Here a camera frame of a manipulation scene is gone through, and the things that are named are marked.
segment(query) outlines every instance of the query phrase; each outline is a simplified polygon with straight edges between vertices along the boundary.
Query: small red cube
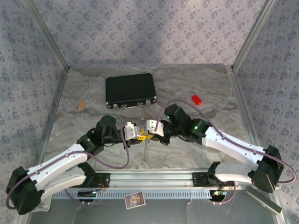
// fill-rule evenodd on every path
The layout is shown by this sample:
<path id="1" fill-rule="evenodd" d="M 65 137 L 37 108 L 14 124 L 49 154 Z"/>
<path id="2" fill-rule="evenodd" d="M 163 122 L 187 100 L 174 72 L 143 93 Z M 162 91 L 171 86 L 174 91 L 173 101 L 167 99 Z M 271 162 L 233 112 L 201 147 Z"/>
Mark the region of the small red cube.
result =
<path id="1" fill-rule="evenodd" d="M 201 99 L 197 96 L 197 95 L 194 95 L 193 97 L 192 97 L 192 100 L 193 100 L 193 102 L 198 106 L 198 105 L 201 105 Z"/>

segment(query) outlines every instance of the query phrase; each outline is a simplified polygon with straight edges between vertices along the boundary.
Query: wall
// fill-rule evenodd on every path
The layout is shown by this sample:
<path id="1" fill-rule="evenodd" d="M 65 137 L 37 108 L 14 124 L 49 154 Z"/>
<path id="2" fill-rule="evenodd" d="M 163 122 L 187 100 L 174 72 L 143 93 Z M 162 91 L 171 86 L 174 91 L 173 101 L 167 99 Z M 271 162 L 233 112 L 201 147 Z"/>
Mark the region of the wall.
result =
<path id="1" fill-rule="evenodd" d="M 264 0 L 36 0 L 72 66 L 231 65 Z"/>
<path id="2" fill-rule="evenodd" d="M 0 10 L 0 223 L 16 220 L 5 207 L 12 171 L 37 162 L 62 72 L 21 0 Z"/>
<path id="3" fill-rule="evenodd" d="M 279 148 L 299 171 L 299 2 L 278 0 L 238 70 L 261 145 Z M 290 179 L 286 170 L 283 179 Z M 299 181 L 282 185 L 294 223 L 299 223 Z"/>

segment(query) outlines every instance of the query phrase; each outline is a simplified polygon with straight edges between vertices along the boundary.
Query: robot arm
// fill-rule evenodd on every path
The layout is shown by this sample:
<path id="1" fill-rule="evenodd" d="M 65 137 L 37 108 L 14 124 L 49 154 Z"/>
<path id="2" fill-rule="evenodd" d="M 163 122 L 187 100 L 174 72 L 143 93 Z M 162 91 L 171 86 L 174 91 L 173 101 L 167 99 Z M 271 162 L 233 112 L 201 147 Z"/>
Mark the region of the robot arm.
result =
<path id="1" fill-rule="evenodd" d="M 161 120 L 156 132 L 153 131 L 155 130 L 157 121 L 151 120 L 149 124 L 152 125 L 147 125 L 147 129 L 154 133 L 152 140 L 160 141 L 164 145 L 169 145 L 171 138 L 179 136 L 184 138 L 185 141 L 195 142 L 222 151 L 244 164 L 242 167 L 231 169 L 229 173 L 224 173 L 223 166 L 222 164 L 220 166 L 220 162 L 213 163 L 209 169 L 208 178 L 210 182 L 221 185 L 222 182 L 228 180 L 242 180 L 242 182 L 249 182 L 249 180 L 251 180 L 253 185 L 257 188 L 268 193 L 274 192 L 284 166 L 257 152 L 269 154 L 281 160 L 277 148 L 269 146 L 265 149 L 263 147 L 254 146 L 220 131 L 220 133 L 228 139 L 239 145 L 236 146 L 222 138 L 209 122 L 202 119 L 191 119 L 184 110 L 176 104 L 167 107 L 164 114 L 169 121 Z M 242 147 L 251 148 L 253 152 L 245 150 Z"/>
<path id="2" fill-rule="evenodd" d="M 209 122 L 202 119 L 191 119 L 176 104 L 167 107 L 164 113 L 169 121 L 161 120 L 156 131 L 157 121 L 147 121 L 147 130 L 153 136 L 151 140 L 168 145 L 170 138 L 179 136 L 185 141 L 196 142 L 220 150 L 244 164 L 226 165 L 214 162 L 203 177 L 209 186 L 221 186 L 227 181 L 252 182 L 265 192 L 272 193 L 274 191 L 284 168 L 283 165 L 224 140 Z M 90 156 L 103 151 L 105 144 L 122 143 L 121 131 L 124 132 L 125 143 L 128 147 L 144 140 L 145 132 L 135 124 L 127 122 L 124 130 L 118 130 L 115 123 L 115 118 L 104 116 L 95 128 L 89 130 L 87 134 L 77 140 L 77 143 L 61 154 L 26 171 L 23 167 L 14 170 L 6 193 L 18 213 L 23 215 L 32 211 L 41 200 L 68 187 L 92 186 L 96 173 L 85 161 Z M 255 152 L 271 154 L 281 159 L 279 151 L 275 147 L 269 146 L 268 149 L 264 149 L 223 134 L 241 146 L 250 147 Z M 20 180 L 25 177 L 28 178 L 20 183 Z"/>

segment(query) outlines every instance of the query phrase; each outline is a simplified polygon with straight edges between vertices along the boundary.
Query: yellow object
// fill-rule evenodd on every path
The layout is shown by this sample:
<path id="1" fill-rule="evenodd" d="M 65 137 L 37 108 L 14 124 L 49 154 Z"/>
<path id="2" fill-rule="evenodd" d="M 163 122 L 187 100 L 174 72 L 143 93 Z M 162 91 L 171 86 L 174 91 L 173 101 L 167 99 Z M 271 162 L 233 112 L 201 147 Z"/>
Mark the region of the yellow object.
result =
<path id="1" fill-rule="evenodd" d="M 144 134 L 144 136 L 140 136 L 140 137 L 137 138 L 138 140 L 141 140 L 141 141 L 146 140 L 146 138 L 151 139 L 152 137 L 154 137 L 154 135 L 152 135 L 152 134 L 148 134 L 148 135 L 146 135 L 145 130 L 142 129 L 142 128 L 140 128 L 140 133 L 141 133 L 141 134 Z"/>
<path id="2" fill-rule="evenodd" d="M 141 134 L 146 134 L 145 130 L 143 128 L 140 128 L 140 133 Z"/>
<path id="3" fill-rule="evenodd" d="M 79 110 L 84 110 L 84 108 L 85 108 L 85 101 L 79 100 Z"/>

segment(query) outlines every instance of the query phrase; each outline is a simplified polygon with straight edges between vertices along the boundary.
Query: marble surface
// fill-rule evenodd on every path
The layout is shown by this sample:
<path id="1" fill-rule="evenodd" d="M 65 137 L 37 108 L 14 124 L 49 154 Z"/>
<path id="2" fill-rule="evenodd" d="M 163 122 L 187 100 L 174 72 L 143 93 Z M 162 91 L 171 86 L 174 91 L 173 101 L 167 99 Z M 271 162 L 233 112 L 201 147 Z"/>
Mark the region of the marble surface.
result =
<path id="1" fill-rule="evenodd" d="M 108 109 L 105 106 L 105 78 L 151 73 L 154 77 L 158 101 L 134 109 Z M 66 150 L 95 127 L 104 115 L 112 115 L 117 127 L 127 121 L 145 126 L 147 119 L 157 119 L 161 107 L 169 100 L 179 98 L 189 102 L 198 94 L 199 106 L 223 131 L 246 140 L 240 114 L 232 94 L 227 70 L 224 66 L 178 66 L 144 68 L 70 69 L 60 99 L 55 122 L 45 151 L 44 161 Z M 79 100 L 85 101 L 85 109 L 78 109 Z M 188 105 L 181 105 L 191 118 L 200 118 Z M 213 161 L 238 163 L 215 149 L 186 143 L 179 138 L 171 139 L 169 146 L 147 141 L 130 149 L 128 168 L 208 168 Z M 121 144 L 105 148 L 97 155 L 104 162 L 121 166 L 126 163 L 126 153 Z M 96 170 L 106 169 L 89 160 Z"/>

